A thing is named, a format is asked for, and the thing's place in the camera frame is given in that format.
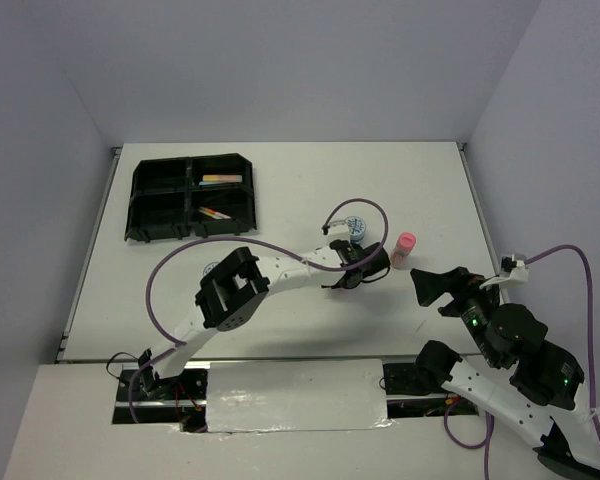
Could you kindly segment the blue-capped glue stick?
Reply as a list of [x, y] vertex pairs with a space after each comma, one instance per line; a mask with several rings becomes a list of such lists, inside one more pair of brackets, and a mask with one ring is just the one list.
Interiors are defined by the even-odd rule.
[[201, 181], [197, 185], [198, 186], [220, 186], [220, 185], [228, 185], [233, 182], [222, 182], [222, 181]]

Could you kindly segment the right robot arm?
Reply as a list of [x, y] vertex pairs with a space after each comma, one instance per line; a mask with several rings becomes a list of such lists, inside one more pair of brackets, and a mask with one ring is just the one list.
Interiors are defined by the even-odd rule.
[[487, 365], [511, 373], [502, 387], [445, 343], [430, 340], [416, 358], [416, 383], [469, 400], [514, 430], [553, 473], [600, 479], [600, 413], [590, 400], [592, 380], [571, 353], [547, 340], [547, 326], [527, 307], [501, 300], [501, 288], [527, 281], [524, 262], [491, 278], [464, 267], [446, 273], [414, 269], [410, 276], [420, 306], [450, 295], [439, 314], [460, 319]]

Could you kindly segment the thin orange highlighter pen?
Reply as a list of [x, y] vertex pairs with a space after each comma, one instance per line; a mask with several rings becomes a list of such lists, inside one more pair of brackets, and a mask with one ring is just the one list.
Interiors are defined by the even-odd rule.
[[204, 207], [199, 207], [199, 208], [198, 208], [198, 210], [199, 210], [199, 209], [201, 209], [201, 210], [204, 210], [204, 211], [211, 212], [211, 213], [213, 213], [213, 214], [216, 214], [216, 215], [218, 215], [218, 216], [222, 217], [222, 219], [218, 219], [218, 220], [231, 220], [231, 219], [232, 219], [232, 217], [231, 217], [231, 216], [229, 216], [229, 215], [226, 215], [226, 214], [223, 214], [223, 213], [221, 213], [221, 212], [218, 212], [218, 211], [216, 211], [216, 210], [212, 210], [212, 209], [209, 209], [209, 208], [204, 208]]

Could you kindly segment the orange-capped pink glue stick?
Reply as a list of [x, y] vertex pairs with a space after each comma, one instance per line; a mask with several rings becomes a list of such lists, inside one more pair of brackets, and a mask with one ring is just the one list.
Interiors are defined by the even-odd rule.
[[238, 174], [204, 175], [201, 183], [239, 183], [243, 177]]

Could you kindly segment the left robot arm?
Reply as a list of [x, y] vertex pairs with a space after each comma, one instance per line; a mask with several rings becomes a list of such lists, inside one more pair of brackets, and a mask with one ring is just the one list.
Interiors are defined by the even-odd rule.
[[389, 270], [389, 255], [379, 243], [362, 248], [337, 239], [292, 256], [261, 256], [239, 247], [202, 277], [189, 313], [143, 352], [140, 373], [130, 383], [150, 399], [165, 398], [194, 354], [216, 334], [246, 325], [265, 298], [307, 287], [351, 290]]

